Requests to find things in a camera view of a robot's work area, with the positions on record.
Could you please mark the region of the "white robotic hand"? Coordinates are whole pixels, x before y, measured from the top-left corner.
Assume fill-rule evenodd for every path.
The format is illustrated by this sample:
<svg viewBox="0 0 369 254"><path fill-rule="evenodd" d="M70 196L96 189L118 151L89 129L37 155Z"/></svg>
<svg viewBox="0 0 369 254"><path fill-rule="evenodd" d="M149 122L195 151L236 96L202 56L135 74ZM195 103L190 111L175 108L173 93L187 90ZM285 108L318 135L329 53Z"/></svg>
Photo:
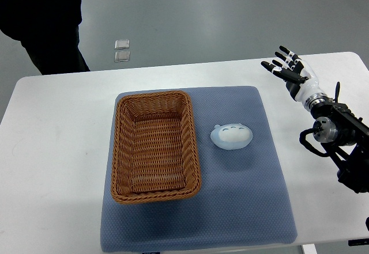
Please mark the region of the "white robotic hand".
<svg viewBox="0 0 369 254"><path fill-rule="evenodd" d="M286 81L290 96L302 103L307 111L310 111L315 104L327 101L327 94L319 87L319 79L310 65L305 61L296 63L296 60L300 59L299 56L287 47L279 46L279 49L284 54L279 52L274 54L282 61L273 59L272 64L262 61L261 65L271 73L276 72L276 76Z"/></svg>

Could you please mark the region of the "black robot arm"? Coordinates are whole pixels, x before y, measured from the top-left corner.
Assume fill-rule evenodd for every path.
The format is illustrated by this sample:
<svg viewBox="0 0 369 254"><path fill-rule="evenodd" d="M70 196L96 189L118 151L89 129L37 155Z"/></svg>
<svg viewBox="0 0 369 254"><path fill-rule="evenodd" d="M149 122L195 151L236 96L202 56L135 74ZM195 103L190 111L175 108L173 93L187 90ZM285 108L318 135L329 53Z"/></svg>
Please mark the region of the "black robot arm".
<svg viewBox="0 0 369 254"><path fill-rule="evenodd" d="M300 133L300 144L319 157L331 158L338 167L338 182L357 194L367 193L368 127L339 103L340 84L334 97L328 97L306 61L284 46L279 49L277 60L261 65L285 82L290 96L315 120L312 128Z"/></svg>

